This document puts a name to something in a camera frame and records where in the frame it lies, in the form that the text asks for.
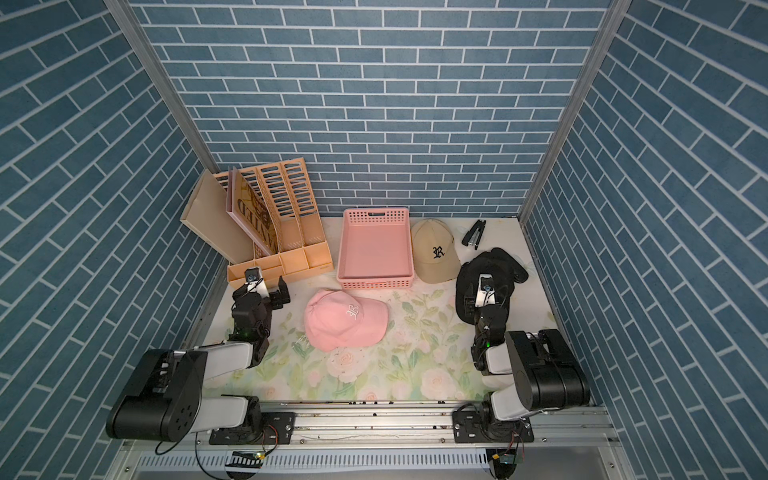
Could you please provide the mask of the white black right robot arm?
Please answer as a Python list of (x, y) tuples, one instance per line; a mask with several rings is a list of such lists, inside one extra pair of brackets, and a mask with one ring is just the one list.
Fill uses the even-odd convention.
[(485, 376), (511, 376), (514, 380), (483, 400), (489, 422), (520, 421), (590, 402), (586, 376), (559, 330), (508, 330), (508, 310), (488, 287), (467, 305), (474, 314), (471, 355), (475, 368)]

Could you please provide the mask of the beige baseball cap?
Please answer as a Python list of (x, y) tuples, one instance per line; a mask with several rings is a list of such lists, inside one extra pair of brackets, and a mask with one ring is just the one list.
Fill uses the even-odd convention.
[(411, 239), (414, 269), (423, 282), (438, 284), (457, 278), (461, 262), (454, 236), (444, 222), (426, 219), (416, 223)]

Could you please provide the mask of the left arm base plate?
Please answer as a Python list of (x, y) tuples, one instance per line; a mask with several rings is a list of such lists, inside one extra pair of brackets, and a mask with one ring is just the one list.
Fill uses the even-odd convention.
[(243, 425), (216, 429), (208, 440), (210, 445), (288, 445), (294, 431), (295, 412), (266, 412), (261, 419), (246, 419)]

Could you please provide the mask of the black baseball cap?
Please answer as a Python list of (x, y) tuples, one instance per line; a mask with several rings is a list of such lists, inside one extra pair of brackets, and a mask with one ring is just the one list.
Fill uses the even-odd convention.
[(509, 317), (510, 298), (516, 284), (529, 278), (527, 270), (505, 250), (494, 247), (464, 263), (456, 280), (455, 310), (467, 324), (475, 323), (477, 303), (500, 305)]

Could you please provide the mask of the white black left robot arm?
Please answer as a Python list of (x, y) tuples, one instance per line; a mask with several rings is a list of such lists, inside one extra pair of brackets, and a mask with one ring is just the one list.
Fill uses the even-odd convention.
[(176, 443), (210, 431), (213, 444), (245, 444), (266, 430), (255, 396), (206, 397), (204, 381), (260, 364), (269, 347), (272, 314), (290, 302), (284, 279), (270, 291), (260, 270), (246, 272), (233, 293), (233, 333), (226, 341), (189, 350), (144, 353), (106, 421), (113, 439)]

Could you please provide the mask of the pink baseball cap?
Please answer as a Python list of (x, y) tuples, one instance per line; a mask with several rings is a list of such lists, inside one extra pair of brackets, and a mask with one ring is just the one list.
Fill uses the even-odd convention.
[(309, 301), (304, 324), (309, 343), (323, 352), (362, 348), (381, 341), (387, 331), (385, 302), (321, 289)]

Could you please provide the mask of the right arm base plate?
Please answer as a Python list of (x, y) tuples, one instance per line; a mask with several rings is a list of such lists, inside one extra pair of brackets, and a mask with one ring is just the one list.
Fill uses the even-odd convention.
[(527, 419), (500, 421), (490, 414), (456, 410), (452, 413), (452, 423), (454, 441), (459, 444), (534, 441), (533, 429)]

